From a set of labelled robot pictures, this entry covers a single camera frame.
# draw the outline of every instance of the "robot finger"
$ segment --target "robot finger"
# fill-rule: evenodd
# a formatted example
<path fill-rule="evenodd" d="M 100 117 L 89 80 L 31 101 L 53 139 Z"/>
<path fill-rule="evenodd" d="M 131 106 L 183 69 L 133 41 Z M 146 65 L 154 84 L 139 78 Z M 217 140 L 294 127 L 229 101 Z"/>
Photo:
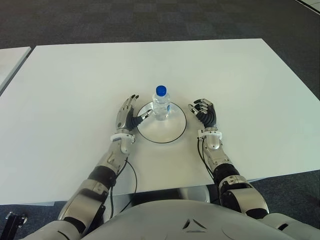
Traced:
<path fill-rule="evenodd" d="M 205 98 L 201 98 L 201 99 L 198 99 L 198 100 L 195 100 L 194 101 L 195 104 L 198 104 L 198 103 L 205 103 L 206 105 L 212 105 L 212 102 L 210 102 L 209 100 L 205 99 Z"/>
<path fill-rule="evenodd" d="M 188 104 L 188 108 L 194 115 L 197 115 L 199 113 L 199 111 L 191 104 Z"/>
<path fill-rule="evenodd" d="M 129 98 L 127 98 L 124 103 L 122 104 L 120 110 L 124 110 L 126 108 L 126 106 L 128 106 L 128 101 L 129 101 Z"/>
<path fill-rule="evenodd" d="M 132 96 L 130 96 L 130 97 L 128 98 L 128 101 L 127 101 L 127 103 L 126 103 L 125 108 L 129 108 L 129 106 L 132 105 L 132 101 L 135 100 L 135 96 L 136 96 L 136 95 L 133 94 Z"/>
<path fill-rule="evenodd" d="M 145 120 L 147 117 L 149 117 L 154 111 L 152 109 L 146 111 L 145 113 L 138 116 L 138 118 L 142 118 L 142 120 Z"/>
<path fill-rule="evenodd" d="M 197 103 L 196 105 L 194 105 L 194 107 L 197 109 L 197 110 L 201 110 L 201 109 L 204 109 L 204 110 L 208 110 L 208 105 L 203 103 L 203 102 L 199 102 Z"/>
<path fill-rule="evenodd" d="M 207 112 L 206 110 L 203 110 L 203 109 L 200 110 L 199 112 L 200 112 L 200 113 L 203 113 L 203 114 L 208 114 L 208 112 Z"/>
<path fill-rule="evenodd" d="M 136 105 L 136 101 L 137 99 L 139 98 L 139 95 L 133 95 L 134 97 L 131 98 L 131 102 L 130 102 L 130 105 L 132 106 L 132 108 L 135 108 L 135 105 Z"/>

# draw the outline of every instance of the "water bottle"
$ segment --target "water bottle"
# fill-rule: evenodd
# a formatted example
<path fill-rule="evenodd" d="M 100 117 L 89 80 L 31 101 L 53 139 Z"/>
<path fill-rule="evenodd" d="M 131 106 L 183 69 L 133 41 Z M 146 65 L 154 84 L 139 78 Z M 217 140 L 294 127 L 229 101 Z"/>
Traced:
<path fill-rule="evenodd" d="M 165 86 L 157 86 L 152 96 L 153 113 L 155 119 L 163 121 L 170 112 L 170 95 Z"/>

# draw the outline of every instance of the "white desk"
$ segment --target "white desk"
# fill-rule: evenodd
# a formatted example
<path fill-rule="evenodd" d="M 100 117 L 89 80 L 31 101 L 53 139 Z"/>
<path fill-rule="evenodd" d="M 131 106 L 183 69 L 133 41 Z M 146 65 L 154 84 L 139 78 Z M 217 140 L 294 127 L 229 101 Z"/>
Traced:
<path fill-rule="evenodd" d="M 37 46 L 0 98 L 0 204 L 67 200 L 108 149 L 125 98 L 140 94 L 137 112 L 159 84 L 187 127 L 168 144 L 135 131 L 138 192 L 212 182 L 187 106 L 201 97 L 249 180 L 320 169 L 320 102 L 262 39 Z M 128 167 L 114 194 L 134 182 Z"/>
<path fill-rule="evenodd" d="M 302 0 L 302 2 L 308 4 L 309 6 L 313 7 L 314 9 L 320 11 L 320 2 L 318 0 Z"/>
<path fill-rule="evenodd" d="M 30 50 L 29 46 L 0 49 L 0 94 Z"/>

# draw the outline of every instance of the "gray carpet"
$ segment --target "gray carpet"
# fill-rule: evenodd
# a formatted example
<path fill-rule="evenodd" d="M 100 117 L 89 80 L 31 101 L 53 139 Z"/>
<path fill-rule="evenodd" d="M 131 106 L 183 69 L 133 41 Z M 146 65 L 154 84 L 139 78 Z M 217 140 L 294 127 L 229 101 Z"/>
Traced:
<path fill-rule="evenodd" d="M 262 38 L 320 99 L 320 16 L 294 0 L 0 1 L 0 49 L 243 38 Z M 271 212 L 320 228 L 320 171 L 254 186 Z M 0 206 L 0 231 L 9 211 L 29 213 L 23 237 L 55 219 L 61 207 Z"/>

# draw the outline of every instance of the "blue bottle cap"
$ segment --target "blue bottle cap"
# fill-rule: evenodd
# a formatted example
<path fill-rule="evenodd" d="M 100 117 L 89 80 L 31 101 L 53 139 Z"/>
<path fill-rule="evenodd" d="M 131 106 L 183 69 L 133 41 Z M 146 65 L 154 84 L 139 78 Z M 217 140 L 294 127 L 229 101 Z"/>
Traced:
<path fill-rule="evenodd" d="M 160 85 L 156 87 L 155 92 L 158 96 L 163 97 L 164 95 L 166 95 L 167 89 L 165 86 Z"/>

